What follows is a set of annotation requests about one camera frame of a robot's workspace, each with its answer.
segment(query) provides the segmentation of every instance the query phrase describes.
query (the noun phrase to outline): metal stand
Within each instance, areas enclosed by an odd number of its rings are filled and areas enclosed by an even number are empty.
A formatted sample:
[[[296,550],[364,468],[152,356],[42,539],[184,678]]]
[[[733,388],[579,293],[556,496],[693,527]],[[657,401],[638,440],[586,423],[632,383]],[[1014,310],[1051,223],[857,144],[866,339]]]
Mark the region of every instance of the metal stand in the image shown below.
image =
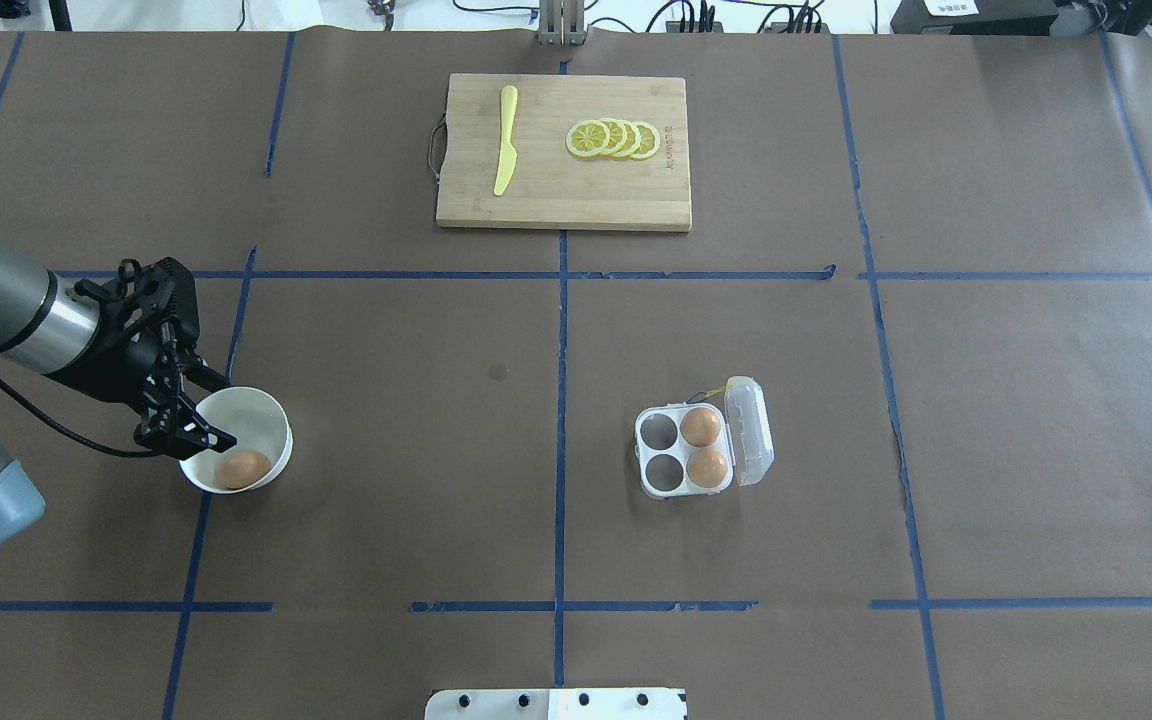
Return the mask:
[[[585,0],[540,0],[540,45],[584,45]]]
[[[518,688],[440,691],[425,720],[687,720],[687,691],[677,688]]]

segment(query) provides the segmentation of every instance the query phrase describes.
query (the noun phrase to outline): white bowl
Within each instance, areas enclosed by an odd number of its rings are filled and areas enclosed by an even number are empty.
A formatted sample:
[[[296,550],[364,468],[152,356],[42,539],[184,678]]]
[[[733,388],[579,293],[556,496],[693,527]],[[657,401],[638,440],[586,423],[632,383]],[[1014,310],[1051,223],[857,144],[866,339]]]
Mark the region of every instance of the white bowl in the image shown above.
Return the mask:
[[[267,392],[253,387],[227,387],[203,397],[198,414],[211,427],[238,439],[226,452],[203,450],[189,460],[180,461],[180,470],[195,486],[217,495],[232,495],[250,488],[268,486],[291,460],[291,424],[283,407]],[[238,450],[256,450],[274,462],[268,473],[243,488],[225,488],[215,484],[217,467],[225,457]]]

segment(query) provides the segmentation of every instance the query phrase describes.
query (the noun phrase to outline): egg tray lid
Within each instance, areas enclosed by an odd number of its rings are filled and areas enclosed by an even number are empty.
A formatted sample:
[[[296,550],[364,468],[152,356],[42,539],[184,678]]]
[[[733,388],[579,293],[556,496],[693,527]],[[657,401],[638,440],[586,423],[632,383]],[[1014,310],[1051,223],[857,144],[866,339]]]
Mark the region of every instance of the egg tray lid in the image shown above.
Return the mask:
[[[772,461],[776,460],[763,387],[753,378],[728,378],[723,409],[732,434],[733,473],[742,486],[753,486],[761,482]]]

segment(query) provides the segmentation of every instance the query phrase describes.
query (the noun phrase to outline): white label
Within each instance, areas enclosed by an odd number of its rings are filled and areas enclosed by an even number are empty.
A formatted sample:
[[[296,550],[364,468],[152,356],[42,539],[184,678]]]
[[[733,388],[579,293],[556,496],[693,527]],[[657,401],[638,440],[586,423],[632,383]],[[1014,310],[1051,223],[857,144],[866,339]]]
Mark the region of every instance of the white label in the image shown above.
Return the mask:
[[[958,15],[978,15],[980,10],[975,8],[975,0],[923,0],[927,6],[927,13],[938,18],[956,18]]]

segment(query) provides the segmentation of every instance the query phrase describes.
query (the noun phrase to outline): wooden cutting board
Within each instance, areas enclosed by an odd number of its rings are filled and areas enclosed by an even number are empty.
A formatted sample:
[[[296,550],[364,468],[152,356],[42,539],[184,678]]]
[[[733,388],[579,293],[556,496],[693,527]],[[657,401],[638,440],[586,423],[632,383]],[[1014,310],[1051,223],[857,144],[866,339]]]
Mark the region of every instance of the wooden cutting board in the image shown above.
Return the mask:
[[[518,89],[513,181],[495,197],[500,88]],[[567,131],[581,120],[621,118],[657,127],[646,160],[573,158]],[[689,232],[687,93],[682,78],[453,74],[438,223],[460,228]]]

